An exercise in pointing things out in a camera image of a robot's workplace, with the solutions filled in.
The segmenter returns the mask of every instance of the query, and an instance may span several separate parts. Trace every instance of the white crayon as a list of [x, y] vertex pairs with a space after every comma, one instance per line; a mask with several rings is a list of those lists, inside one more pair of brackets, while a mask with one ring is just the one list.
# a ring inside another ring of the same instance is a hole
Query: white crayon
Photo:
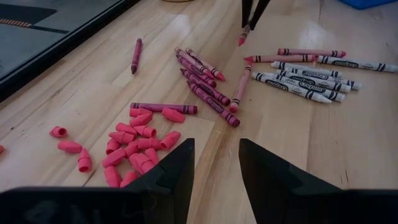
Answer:
[[256, 77], [256, 80], [258, 80], [258, 78], [261, 78], [261, 75], [268, 75], [272, 78], [276, 78], [277, 80], [304, 88], [306, 90], [312, 90], [315, 93], [319, 93], [322, 96], [328, 98], [329, 100], [334, 100], [334, 101], [339, 101], [342, 102], [344, 100], [345, 95], [335, 92], [335, 91], [331, 91], [331, 90], [327, 90], [325, 88], [319, 87], [319, 86], [314, 86], [314, 85], [310, 85], [308, 83], [304, 83], [304, 82], [300, 82], [291, 78], [287, 78], [287, 77], [283, 77], [282, 75], [277, 75], [274, 73], [260, 73], [260, 72], [253, 72], [252, 77]]
[[358, 89], [360, 89], [362, 87], [362, 84], [359, 83], [359, 82], [351, 81], [351, 80], [345, 80], [345, 79], [340, 78], [340, 77], [329, 77], [327, 75], [322, 75], [322, 74], [318, 74], [318, 73], [315, 73], [315, 72], [303, 71], [303, 70], [300, 70], [300, 69], [297, 69], [297, 68], [286, 68], [285, 70], [289, 71], [289, 72], [294, 72], [294, 73], [297, 73], [297, 74], [300, 74], [300, 75], [305, 75], [307, 77], [313, 77], [313, 78], [318, 78], [318, 79], [322, 79], [322, 80], [327, 80], [327, 81], [330, 81], [330, 82], [340, 83], [342, 85], [349, 86], [353, 90], [358, 90]]
[[319, 86], [322, 88], [327, 88], [329, 90], [335, 90], [335, 91], [343, 91], [345, 93], [348, 93], [351, 90], [351, 87], [345, 84], [341, 83], [336, 83], [328, 80], [322, 80], [319, 78], [313, 78], [307, 75], [302, 75], [299, 73], [294, 73], [295, 68], [286, 68], [288, 70], [276, 70], [276, 74], [286, 76], [287, 78], [291, 78], [300, 82], [304, 82], [310, 85], [315, 85]]
[[335, 58], [327, 56], [319, 56], [318, 62], [328, 63], [331, 65], [339, 65], [351, 68], [363, 68], [368, 70], [374, 70], [378, 72], [398, 72], [398, 65], [388, 65], [385, 63], [377, 62], [362, 62], [358, 60], [350, 60], [345, 58]]
[[321, 94], [315, 93], [312, 90], [306, 90], [304, 88], [277, 80], [276, 78], [272, 78], [268, 75], [260, 74], [259, 77], [257, 78], [257, 75], [255, 75], [255, 73], [252, 73], [251, 77], [255, 80], [259, 80], [260, 82], [266, 83], [270, 86], [280, 88], [281, 90], [289, 91], [291, 93], [294, 93], [296, 95], [302, 96], [310, 100], [314, 100], [320, 103], [331, 103], [331, 100], [322, 96]]
[[331, 76], [331, 77], [342, 77], [342, 73], [341, 72], [337, 72], [337, 71], [333, 71], [333, 70], [320, 69], [320, 68], [312, 68], [312, 67], [307, 67], [307, 66], [303, 66], [303, 65], [296, 65], [296, 64], [292, 64], [292, 63], [286, 63], [286, 62], [272, 62], [271, 66], [274, 67], [274, 68], [281, 69], [281, 70], [285, 70], [285, 67], [290, 67], [290, 68], [297, 68], [297, 69], [301, 69], [301, 70], [309, 71], [309, 72], [316, 72], [318, 74], [328, 75], [328, 76]]

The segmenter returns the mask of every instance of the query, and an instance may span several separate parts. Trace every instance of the pink eraser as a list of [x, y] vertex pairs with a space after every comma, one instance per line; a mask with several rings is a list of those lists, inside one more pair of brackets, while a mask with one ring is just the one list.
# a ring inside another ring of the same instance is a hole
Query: pink eraser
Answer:
[[104, 170], [106, 182], [110, 187], [120, 187], [122, 177], [115, 167], [110, 166]]
[[139, 115], [136, 118], [130, 120], [130, 126], [135, 127], [135, 126], [146, 125], [151, 120], [152, 120], [152, 113]]
[[118, 150], [109, 154], [104, 160], [102, 160], [102, 166], [105, 168], [109, 166], [116, 166], [123, 161], [125, 158], [126, 152], [124, 152], [123, 148], [119, 148]]
[[147, 138], [153, 138], [156, 136], [156, 129], [147, 127], [146, 125], [135, 126], [134, 129], [142, 136]]
[[174, 122], [183, 123], [185, 121], [183, 114], [170, 108], [164, 108], [162, 110], [162, 115]]
[[172, 131], [168, 134], [166, 134], [166, 137], [163, 138], [160, 142], [160, 146], [164, 150], [169, 150], [180, 138], [181, 133], [178, 131]]
[[135, 157], [138, 155], [138, 153], [134, 153], [133, 155], [131, 155], [129, 157], [129, 161], [132, 165], [132, 168], [134, 168], [138, 173], [143, 174], [141, 168], [138, 166], [137, 161], [135, 159]]
[[132, 128], [132, 126], [130, 126], [128, 124], [118, 123], [116, 125], [116, 130], [117, 131], [125, 131], [129, 134], [133, 134], [133, 135], [137, 136], [137, 131], [134, 130], [134, 128]]
[[50, 131], [50, 135], [55, 138], [63, 138], [68, 136], [68, 131], [66, 128], [56, 126], [55, 128], [53, 128], [53, 130]]
[[149, 148], [149, 149], [145, 150], [144, 154], [150, 159], [150, 161], [153, 163], [153, 165], [156, 165], [159, 163], [159, 158], [157, 157], [157, 153], [154, 148]]
[[80, 153], [83, 147], [74, 141], [62, 140], [58, 143], [58, 148], [69, 153]]
[[142, 153], [136, 154], [134, 159], [137, 162], [137, 166], [139, 166], [139, 168], [142, 170], [142, 174], [150, 171], [155, 166], [152, 161]]
[[131, 182], [135, 181], [138, 178], [137, 174], [134, 171], [127, 171], [124, 179], [120, 183], [120, 187], [125, 187], [129, 185]]
[[138, 139], [138, 148], [139, 149], [148, 149], [148, 148], [154, 148], [156, 150], [162, 149], [160, 146], [160, 140], [156, 138], [141, 138]]
[[79, 163], [79, 171], [80, 172], [88, 172], [91, 170], [91, 158], [88, 154], [87, 149], [83, 148], [80, 152], [79, 159], [77, 160]]
[[152, 111], [147, 110], [145, 108], [137, 108], [137, 109], [131, 108], [130, 109], [130, 116], [132, 116], [132, 117], [136, 117], [136, 116], [142, 115], [142, 114], [149, 114], [149, 113], [152, 114]]
[[107, 155], [111, 154], [113, 151], [116, 151], [117, 149], [120, 148], [120, 143], [118, 143], [116, 140], [114, 139], [110, 139], [106, 145], [106, 150], [105, 153]]
[[138, 141], [135, 140], [133, 142], [130, 142], [127, 147], [124, 148], [124, 152], [126, 152], [126, 159], [128, 159], [131, 155], [134, 153], [139, 152], [138, 148]]
[[119, 143], [130, 143], [132, 142], [136, 136], [133, 134], [129, 134], [125, 131], [118, 131], [118, 132], [112, 132], [109, 134], [109, 137], [113, 138]]

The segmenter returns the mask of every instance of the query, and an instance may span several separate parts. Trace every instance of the pink crayon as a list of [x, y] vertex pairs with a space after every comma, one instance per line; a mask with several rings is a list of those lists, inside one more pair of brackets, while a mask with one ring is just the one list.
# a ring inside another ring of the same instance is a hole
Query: pink crayon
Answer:
[[212, 97], [207, 95], [198, 85], [194, 84], [192, 81], [187, 81], [189, 88], [199, 96], [204, 102], [206, 102], [211, 108], [213, 108], [217, 113], [220, 114], [227, 122], [232, 125], [232, 127], [238, 127], [240, 125], [240, 120], [238, 120], [233, 114], [229, 113], [223, 106], [219, 105]]
[[205, 81], [207, 84], [211, 85], [213, 88], [216, 88], [217, 83], [214, 82], [214, 80], [207, 75], [205, 75], [203, 72], [201, 72], [199, 69], [197, 69], [195, 66], [192, 65], [185, 57], [176, 55], [177, 60], [187, 69], [189, 69], [191, 72], [193, 72], [195, 75], [197, 75], [201, 80]]
[[131, 103], [130, 108], [145, 108], [152, 112], [162, 112], [164, 108], [170, 108], [183, 114], [197, 114], [198, 107], [192, 105], [165, 105], [157, 103]]
[[139, 57], [141, 56], [142, 50], [142, 40], [141, 38], [137, 39], [136, 48], [134, 49], [134, 55], [132, 56], [131, 62], [131, 73], [134, 74], [138, 68]]
[[346, 52], [344, 50], [307, 50], [307, 49], [278, 49], [278, 55], [323, 55], [329, 57], [344, 57]]
[[315, 55], [257, 55], [244, 58], [247, 61], [258, 62], [313, 62]]
[[231, 100], [224, 96], [222, 93], [219, 91], [215, 90], [213, 87], [207, 85], [207, 83], [203, 82], [200, 80], [195, 74], [192, 72], [180, 68], [182, 75], [185, 76], [188, 80], [193, 81], [196, 85], [198, 85], [202, 90], [207, 92], [210, 96], [212, 96], [214, 99], [222, 103], [224, 106], [228, 106], [231, 103]]
[[246, 38], [248, 37], [250, 33], [250, 26], [249, 24], [247, 24], [243, 30], [241, 35], [239, 36], [239, 40], [238, 40], [238, 45], [241, 46], [242, 44], [244, 44], [244, 42], [246, 41]]
[[224, 75], [214, 66], [212, 66], [212, 64], [208, 63], [207, 61], [205, 61], [203, 58], [201, 58], [198, 54], [196, 54], [192, 49], [185, 49], [186, 53], [191, 56], [191, 58], [193, 58], [195, 61], [197, 61], [199, 64], [205, 66], [206, 68], [209, 69], [209, 71], [211, 72], [211, 74], [213, 74], [217, 79], [221, 80], [221, 81], [225, 81], [225, 77]]
[[180, 48], [176, 47], [174, 49], [175, 53], [181, 57], [186, 58], [189, 62], [191, 62], [191, 64], [193, 66], [195, 66], [197, 69], [199, 69], [202, 73], [204, 73], [205, 75], [207, 75], [210, 78], [215, 78], [215, 76], [210, 72], [209, 69], [207, 69], [205, 66], [203, 66], [202, 64], [199, 64], [195, 59], [191, 58], [191, 56], [189, 56], [187, 53], [185, 53], [183, 50], [181, 50]]
[[231, 106], [229, 107], [229, 111], [232, 113], [237, 112], [239, 109], [239, 104], [241, 103], [244, 89], [246, 88], [246, 84], [248, 84], [248, 80], [250, 77], [251, 65], [252, 62], [247, 62], [246, 68], [244, 68], [242, 78], [239, 81], [239, 86], [235, 93], [235, 97], [232, 99]]

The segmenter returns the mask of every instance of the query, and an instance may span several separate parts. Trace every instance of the light wood surface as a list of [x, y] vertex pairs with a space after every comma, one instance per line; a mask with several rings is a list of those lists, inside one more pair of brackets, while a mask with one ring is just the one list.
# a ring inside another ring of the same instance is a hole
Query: light wood surface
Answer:
[[[142, 0], [0, 104], [0, 190], [23, 185], [104, 186], [100, 161], [108, 133], [128, 122], [130, 102], [186, 103], [199, 113], [151, 126], [162, 138], [180, 130], [196, 143], [189, 223], [255, 223], [241, 178], [238, 141], [249, 138], [342, 188], [398, 188], [398, 74], [320, 65], [363, 84], [342, 103], [306, 100], [250, 80], [232, 128], [198, 99], [181, 76], [175, 47], [190, 47], [223, 71], [217, 89], [233, 97], [243, 57], [279, 47], [347, 51], [347, 58], [398, 64], [398, 2], [357, 11], [333, 0], [272, 0], [246, 43], [237, 47], [241, 3]], [[136, 75], [136, 39], [144, 48]], [[254, 71], [274, 71], [269, 63]], [[94, 171], [57, 149], [54, 126], [88, 148]], [[131, 169], [127, 161], [118, 167]]]

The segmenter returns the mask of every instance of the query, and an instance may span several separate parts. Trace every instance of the blue object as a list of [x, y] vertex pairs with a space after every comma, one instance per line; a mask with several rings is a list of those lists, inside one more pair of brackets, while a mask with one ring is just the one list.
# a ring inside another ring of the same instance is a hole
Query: blue object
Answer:
[[367, 9], [369, 7], [379, 6], [381, 4], [386, 4], [398, 0], [340, 0], [340, 1], [356, 9]]

